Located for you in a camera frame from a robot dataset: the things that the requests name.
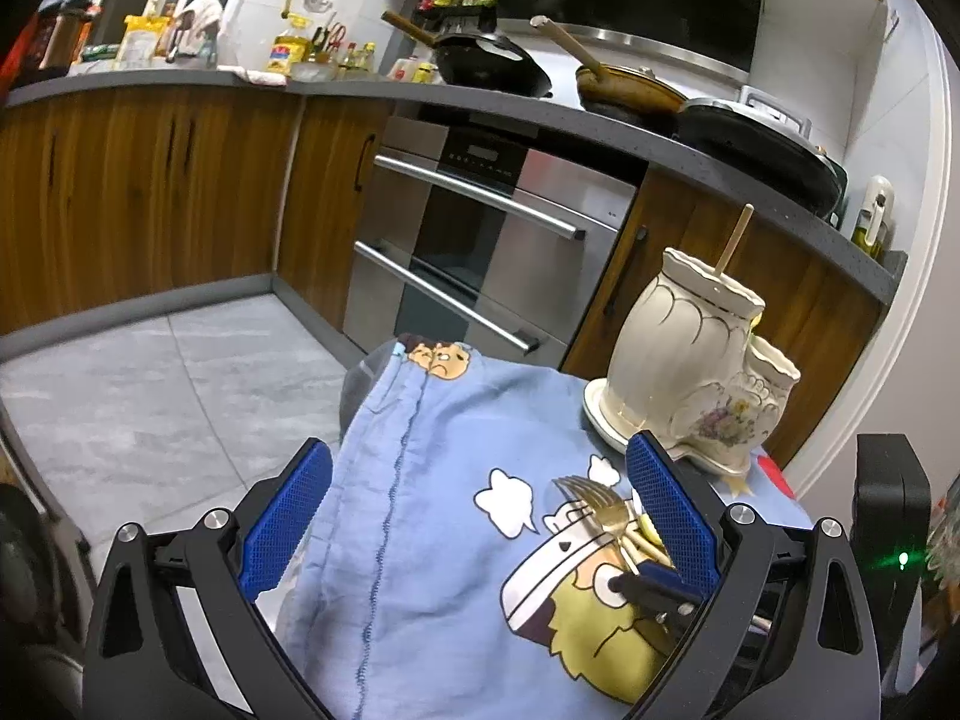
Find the blue cloth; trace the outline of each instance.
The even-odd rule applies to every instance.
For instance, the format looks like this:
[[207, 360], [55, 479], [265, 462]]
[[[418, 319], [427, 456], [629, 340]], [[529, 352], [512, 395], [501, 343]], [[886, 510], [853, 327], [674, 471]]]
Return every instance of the blue cloth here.
[[[645, 689], [662, 645], [608, 589], [610, 537], [552, 483], [589, 476], [640, 505], [583, 389], [463, 344], [397, 343], [344, 436], [277, 632], [338, 720], [613, 720]], [[756, 462], [713, 483], [810, 527]]]

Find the cartoon eye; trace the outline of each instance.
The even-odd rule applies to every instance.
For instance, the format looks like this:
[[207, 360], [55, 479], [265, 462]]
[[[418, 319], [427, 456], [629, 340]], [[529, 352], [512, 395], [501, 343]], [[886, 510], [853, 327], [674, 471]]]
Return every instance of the cartoon eye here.
[[611, 579], [620, 576], [622, 573], [623, 571], [615, 565], [610, 565], [608, 562], [603, 563], [603, 565], [594, 572], [593, 592], [603, 605], [610, 608], [620, 608], [626, 605], [627, 599], [620, 593], [613, 592], [610, 589]]

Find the yellow star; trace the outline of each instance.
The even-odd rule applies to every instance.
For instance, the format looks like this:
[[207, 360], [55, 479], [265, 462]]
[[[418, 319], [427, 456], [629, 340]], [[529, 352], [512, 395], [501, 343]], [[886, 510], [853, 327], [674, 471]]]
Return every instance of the yellow star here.
[[733, 495], [734, 498], [737, 498], [740, 495], [753, 495], [754, 491], [750, 489], [750, 485], [747, 484], [746, 477], [740, 476], [721, 476], [724, 483], [727, 487], [730, 488], [730, 495]]

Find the baseboard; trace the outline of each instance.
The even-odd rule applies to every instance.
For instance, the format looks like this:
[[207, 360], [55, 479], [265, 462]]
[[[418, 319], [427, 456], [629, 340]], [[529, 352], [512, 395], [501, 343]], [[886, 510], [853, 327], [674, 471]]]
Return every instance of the baseboard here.
[[265, 295], [271, 291], [271, 279], [270, 274], [240, 276], [210, 284], [198, 284], [195, 287], [181, 287], [156, 295], [144, 295], [142, 298], [121, 300], [78, 314], [50, 319], [49, 322], [42, 322], [7, 333], [6, 336], [0, 336], [0, 362], [37, 351], [45, 346], [99, 333], [122, 324], [141, 322], [143, 319], [174, 314], [213, 303], [223, 303], [227, 300]]
[[340, 365], [349, 370], [366, 357], [363, 349], [347, 336], [344, 336], [343, 333], [335, 330], [280, 276], [274, 276], [272, 289], [280, 302], [287, 307], [291, 314], [294, 314], [299, 323], [306, 328], [306, 331], [316, 338], [320, 345], [332, 354]]

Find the gray tile floor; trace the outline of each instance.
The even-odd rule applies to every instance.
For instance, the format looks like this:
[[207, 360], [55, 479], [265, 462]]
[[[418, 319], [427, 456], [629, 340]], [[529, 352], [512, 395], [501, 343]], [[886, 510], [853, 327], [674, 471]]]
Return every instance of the gray tile floor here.
[[0, 397], [93, 545], [234, 507], [306, 437], [339, 436], [344, 369], [273, 295], [118, 327], [0, 367]]

